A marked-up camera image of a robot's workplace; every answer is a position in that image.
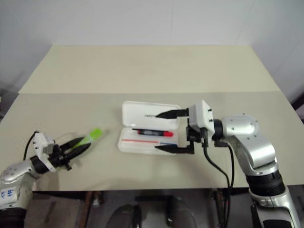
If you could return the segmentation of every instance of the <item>red marker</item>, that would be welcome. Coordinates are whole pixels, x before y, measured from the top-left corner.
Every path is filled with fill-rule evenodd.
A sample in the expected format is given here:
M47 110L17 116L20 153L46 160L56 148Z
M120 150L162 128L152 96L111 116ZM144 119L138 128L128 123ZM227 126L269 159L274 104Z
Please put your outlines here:
M154 135L154 136L166 136L166 137L172 137L173 132L168 131L157 131L157 130L145 130L145 129L138 129L138 134L144 134L144 135Z

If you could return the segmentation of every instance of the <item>clear plastic lid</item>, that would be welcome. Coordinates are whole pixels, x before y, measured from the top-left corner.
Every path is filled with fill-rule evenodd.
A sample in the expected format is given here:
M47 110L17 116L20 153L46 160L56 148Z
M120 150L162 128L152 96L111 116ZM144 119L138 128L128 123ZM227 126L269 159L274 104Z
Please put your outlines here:
M123 103L123 124L135 129L169 131L179 127L179 119L162 119L155 116L169 110L181 109L174 104L126 101Z

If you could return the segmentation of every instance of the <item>black cylinder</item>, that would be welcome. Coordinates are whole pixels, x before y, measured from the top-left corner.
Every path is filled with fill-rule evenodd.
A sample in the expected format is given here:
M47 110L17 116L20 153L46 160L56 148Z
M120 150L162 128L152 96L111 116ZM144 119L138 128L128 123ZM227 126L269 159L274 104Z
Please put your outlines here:
M276 196L285 191L279 170L264 176L246 176L252 193L259 196Z
M30 160L35 168L36 173L43 174L48 172L48 168L37 156L31 157Z
M0 210L0 228L23 228L26 213L23 208Z
M216 141L223 138L223 124L219 119L213 120L214 124L214 135L212 136L212 140Z

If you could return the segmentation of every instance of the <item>black cable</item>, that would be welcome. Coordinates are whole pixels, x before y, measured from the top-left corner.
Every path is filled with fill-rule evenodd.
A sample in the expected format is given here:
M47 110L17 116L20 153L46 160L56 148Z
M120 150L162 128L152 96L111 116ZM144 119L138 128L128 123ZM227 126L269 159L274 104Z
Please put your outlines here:
M25 147L25 150L24 150L23 160L25 160L26 157L27 157L27 153L28 153L28 148L29 148L30 141L32 141L32 139L34 138L34 136L35 136L36 133L38 133L38 131L34 131L34 133L31 135L31 137L30 137L29 140L28 140L28 143L27 143L27 145L26 145L26 147Z
M230 152L230 157L231 157L231 183L229 183L229 177L228 175L219 167L217 166L208 156L207 153L207 146L202 143L203 145L203 149L204 149L204 154L205 157L207 159L207 161L214 166L217 170L219 170L221 173L223 173L226 177L227 180L227 194L224 198L224 222L221 225L222 228L226 228L228 226L228 219L229 219L229 215L230 215L230 207L231 207L231 192L232 192L232 188L233 188L233 184L234 184L234 176L235 176L235 168L234 168L234 156L233 156L233 150L231 148L231 146L227 143L227 142L222 142L222 141L215 141L215 146L216 147L228 147L229 148L229 152Z
M234 184L234 157L233 157L233 151L232 151L232 148L231 146L228 144L228 149L229 149L229 152L230 152L230 157L231 157L231 184L230 184L230 187L228 189L228 206L227 206L227 216L226 216L226 219L225 219L225 224L224 224L224 227L226 228L228 226L228 220L229 220L229 215L230 215L230 205L231 205L231 192L232 192L232 188L233 188L233 184Z
M208 161L213 167L215 167L218 171L220 171L221 173L223 173L223 174L225 175L226 180L227 180L227 186L228 186L228 188L230 188L230 182L229 182L229 177L228 177L228 175L227 175L219 166L217 166L217 164L215 164L215 163L210 159L210 157L208 156L207 148L206 148L206 147L203 147L203 150L204 150L204 155L205 155L207 161Z

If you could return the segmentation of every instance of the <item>table surface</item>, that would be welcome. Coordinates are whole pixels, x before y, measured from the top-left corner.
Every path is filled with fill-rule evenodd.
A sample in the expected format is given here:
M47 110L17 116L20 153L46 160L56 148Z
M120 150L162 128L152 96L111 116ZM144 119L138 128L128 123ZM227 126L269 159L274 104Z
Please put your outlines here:
M20 94L0 123L0 169L19 162L34 130L53 138L85 135L100 127L109 134L72 162L72 170L48 173L38 190L127 190L225 187L224 176L208 164L199 144L195 155L122 153L117 148L122 103L144 101L180 105L204 99L214 117L247 113L259 120L261 131L276 149L280 172L288 185L304 184L304 127L281 92L189 94ZM185 145L183 119L180 145ZM209 155L230 174L229 153L210 146ZM235 187L247 186L236 164Z
M53 46L20 93L280 91L249 46Z
M1 170L22 159L34 130L57 142L95 127L109 132L74 159L71 171L45 174L38 190L226 186L199 145L195 155L121 153L117 142L126 100L188 107L204 99L216 118L251 114L276 149L285 183L304 183L298 175L304 158L303 125L249 46L53 46L19 93L0 123ZM184 120L181 146L186 144L185 126ZM209 154L230 173L225 149L211 146ZM236 166L235 186L245 187L245 177Z

